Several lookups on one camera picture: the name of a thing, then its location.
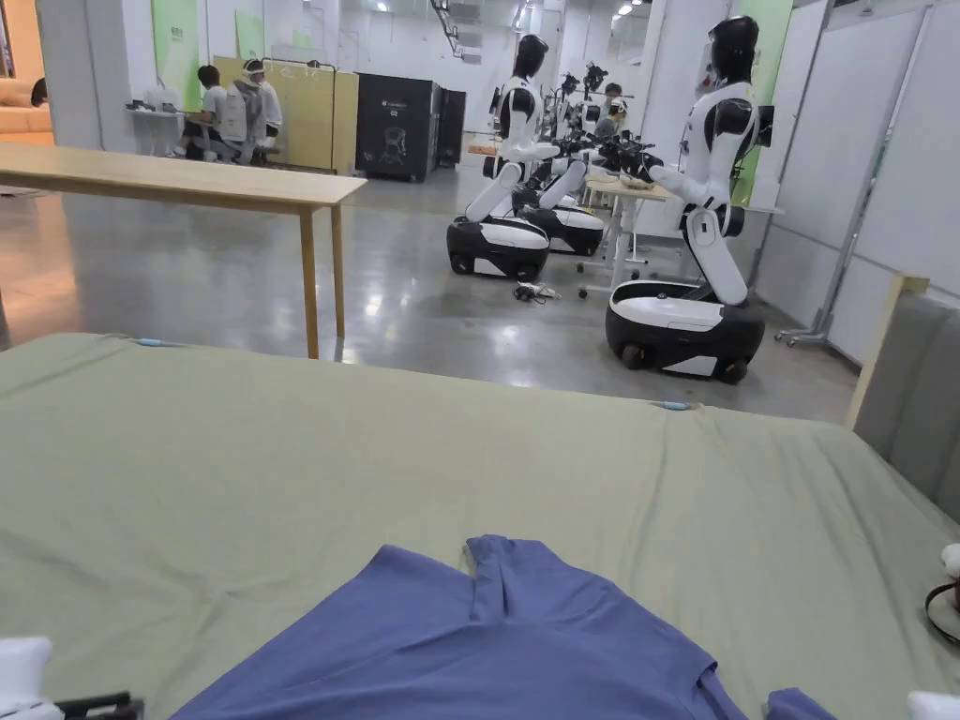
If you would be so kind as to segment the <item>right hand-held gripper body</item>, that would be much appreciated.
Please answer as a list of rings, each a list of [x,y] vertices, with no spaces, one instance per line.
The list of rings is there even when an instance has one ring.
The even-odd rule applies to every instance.
[[[960,720],[960,697],[913,691],[907,696],[907,714],[912,720]]]

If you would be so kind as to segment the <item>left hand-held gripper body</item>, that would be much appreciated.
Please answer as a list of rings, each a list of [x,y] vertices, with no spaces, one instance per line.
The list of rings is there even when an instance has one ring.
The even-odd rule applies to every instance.
[[[59,709],[42,693],[53,644],[47,637],[1,639],[1,718],[58,719]]]

